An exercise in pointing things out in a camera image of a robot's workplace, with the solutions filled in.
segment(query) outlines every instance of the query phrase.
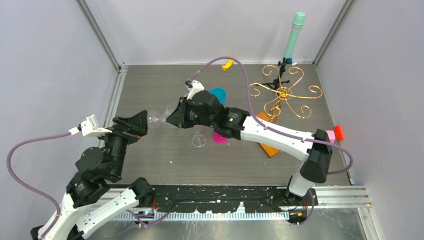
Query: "floor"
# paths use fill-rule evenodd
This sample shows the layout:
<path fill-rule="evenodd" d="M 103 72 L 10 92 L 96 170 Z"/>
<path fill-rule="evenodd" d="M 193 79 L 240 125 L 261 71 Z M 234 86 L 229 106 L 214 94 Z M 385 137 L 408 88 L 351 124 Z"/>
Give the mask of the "floor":
<path fill-rule="evenodd" d="M 247 65 L 250 82 L 272 82 L 271 76 L 262 73 L 264 65 Z M 160 116 L 170 103 L 188 93 L 184 81 L 191 78 L 201 65 L 138 65 L 130 66 L 125 77 L 117 116 L 129 117 L 141 110 L 156 112 Z M 292 88 L 297 96 L 314 96 L 308 87 L 320 86 L 314 65 L 297 65 L 304 71 L 303 79 Z M 300 76 L 283 75 L 283 81 L 291 80 L 291 86 Z M 227 92 L 226 106 L 248 110 L 246 83 L 241 69 L 234 65 L 222 71 L 212 65 L 197 77 L 206 90 L 220 87 Z M 264 104 L 275 98 L 275 94 L 263 90 L 252 99 L 255 113 L 264 110 Z M 298 114 L 302 105 L 308 105 L 311 116 L 301 119 L 295 116 L 283 102 L 280 118 L 276 122 L 299 131 L 315 132 L 317 128 L 331 130 L 333 123 L 324 96 L 318 99 L 288 100 Z M 289 178 L 300 167 L 300 162 L 291 155 L 280 152 L 268 158 L 255 142 L 229 139 L 220 145 L 212 141 L 212 130 L 206 128 L 206 144 L 197 148 L 192 144 L 193 128 L 166 128 L 149 126 L 148 134 L 137 143 L 129 145 L 125 157 L 121 184 L 129 184 L 138 177 L 146 178 L 150 184 L 196 184 L 196 185 L 286 185 Z M 342 156 L 334 151 L 330 171 L 344 168 Z M 348 185 L 346 174 L 329 175 L 324 185 Z"/>
<path fill-rule="evenodd" d="M 308 223 L 297 228 L 286 221 L 163 221 L 153 227 L 132 228 L 134 222 L 110 221 L 89 240 L 366 240 L 356 208 L 316 209 Z"/>

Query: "black stand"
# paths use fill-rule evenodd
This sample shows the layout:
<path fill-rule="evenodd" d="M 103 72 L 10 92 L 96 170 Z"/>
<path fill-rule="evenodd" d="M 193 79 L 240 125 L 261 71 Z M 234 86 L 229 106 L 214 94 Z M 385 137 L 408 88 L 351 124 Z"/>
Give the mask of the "black stand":
<path fill-rule="evenodd" d="M 291 64 L 291 63 L 292 63 L 292 59 L 291 58 L 289 58 L 289 59 L 283 58 L 282 59 L 282 62 L 281 61 L 278 61 L 278 66 L 280 66 L 279 73 L 278 73 L 279 74 L 279 77 L 277 76 L 277 78 L 274 79 L 274 81 L 272 81 L 272 82 L 264 82 L 264 83 L 261 83 L 261 84 L 267 86 L 268 88 L 270 88 L 272 90 L 277 90 L 278 88 L 282 87 L 280 85 L 279 78 L 281 79 L 283 77 L 283 73 L 286 71 L 286 65 L 287 64 Z M 282 81 L 281 82 L 281 84 L 288 84 L 288 83 L 290 83 L 290 80 Z"/>

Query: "pink cap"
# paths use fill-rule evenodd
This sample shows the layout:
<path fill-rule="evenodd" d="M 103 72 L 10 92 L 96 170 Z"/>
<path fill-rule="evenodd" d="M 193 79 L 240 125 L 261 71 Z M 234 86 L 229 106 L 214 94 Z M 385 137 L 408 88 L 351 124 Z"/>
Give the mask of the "pink cap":
<path fill-rule="evenodd" d="M 212 139 L 217 144 L 225 144 L 228 141 L 228 138 L 223 137 L 216 132 L 213 133 Z"/>
<path fill-rule="evenodd" d="M 334 143 L 334 141 L 336 140 L 336 134 L 334 134 L 334 131 L 328 130 L 326 131 L 328 134 L 328 138 L 330 139 L 330 143 Z"/>

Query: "red cap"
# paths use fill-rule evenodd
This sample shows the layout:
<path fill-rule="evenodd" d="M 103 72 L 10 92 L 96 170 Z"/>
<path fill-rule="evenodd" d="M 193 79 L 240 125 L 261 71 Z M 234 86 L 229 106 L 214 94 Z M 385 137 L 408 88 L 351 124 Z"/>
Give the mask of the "red cap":
<path fill-rule="evenodd" d="M 335 139 L 337 139 L 337 141 L 341 142 L 343 139 L 345 139 L 345 137 L 343 136 L 342 127 L 340 127 L 339 125 L 334 127 L 334 133 Z"/>

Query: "decorative wire holder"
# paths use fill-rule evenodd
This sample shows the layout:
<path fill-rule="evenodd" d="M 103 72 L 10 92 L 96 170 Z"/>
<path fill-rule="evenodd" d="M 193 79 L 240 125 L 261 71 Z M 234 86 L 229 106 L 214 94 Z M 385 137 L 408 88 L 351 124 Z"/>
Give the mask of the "decorative wire holder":
<path fill-rule="evenodd" d="M 279 70 L 278 67 L 276 67 L 274 65 L 266 65 L 266 66 L 264 66 L 262 68 L 262 73 L 265 76 L 269 76 L 272 73 L 271 70 L 269 71 L 269 73 L 265 73 L 265 69 L 268 68 L 268 67 L 272 67 L 272 68 L 275 68 L 275 69 Z M 294 115 L 296 115 L 297 117 L 299 117 L 301 119 L 307 119 L 312 114 L 311 108 L 309 106 L 307 106 L 307 105 L 302 105 L 300 107 L 301 112 L 302 113 L 305 113 L 305 109 L 308 109 L 309 110 L 309 114 L 306 115 L 306 116 L 301 116 L 301 115 L 299 115 L 299 114 L 296 113 L 296 111 L 292 108 L 292 106 L 290 106 L 288 100 L 291 99 L 291 98 L 298 98 L 298 99 L 318 99 L 318 98 L 320 98 L 323 95 L 323 90 L 319 86 L 317 86 L 317 85 L 310 85 L 309 86 L 309 91 L 312 92 L 312 93 L 314 93 L 314 94 L 317 94 L 318 92 L 316 90 L 314 90 L 314 89 L 318 89 L 320 91 L 319 96 L 297 96 L 297 95 L 294 95 L 293 92 L 292 92 L 292 88 L 303 79 L 303 77 L 305 75 L 305 72 L 300 67 L 297 67 L 297 66 L 290 67 L 288 69 L 288 72 L 291 75 L 295 75 L 295 74 L 298 74 L 299 73 L 299 71 L 293 72 L 293 70 L 299 70 L 299 71 L 301 71 L 301 76 L 290 87 L 283 86 L 283 83 L 288 83 L 289 81 L 281 82 L 281 76 L 280 76 L 280 74 L 278 74 L 279 86 L 276 85 L 278 87 L 276 87 L 275 89 L 273 89 L 271 86 L 269 86 L 270 85 L 269 83 L 257 83 L 257 82 L 254 82 L 254 83 L 252 83 L 252 84 L 249 85 L 249 88 L 251 86 L 260 86 L 260 87 L 262 87 L 264 89 L 267 89 L 267 90 L 275 93 L 276 98 L 274 98 L 273 100 L 265 103 L 265 105 L 263 106 L 263 110 L 270 117 L 269 118 L 269 122 L 270 123 L 275 123 L 277 121 L 277 119 L 279 118 L 279 116 L 281 114 L 281 102 L 282 101 L 284 101 L 287 104 L 287 106 L 290 108 L 290 110 L 293 112 Z M 250 95 L 252 97 L 258 97 L 261 94 L 261 91 L 259 89 L 257 89 L 257 88 L 253 88 L 253 89 L 255 89 L 257 91 L 257 94 L 250 94 Z M 274 105 L 269 110 L 267 110 L 268 105 L 269 104 L 272 104 L 274 101 L 275 101 Z"/>

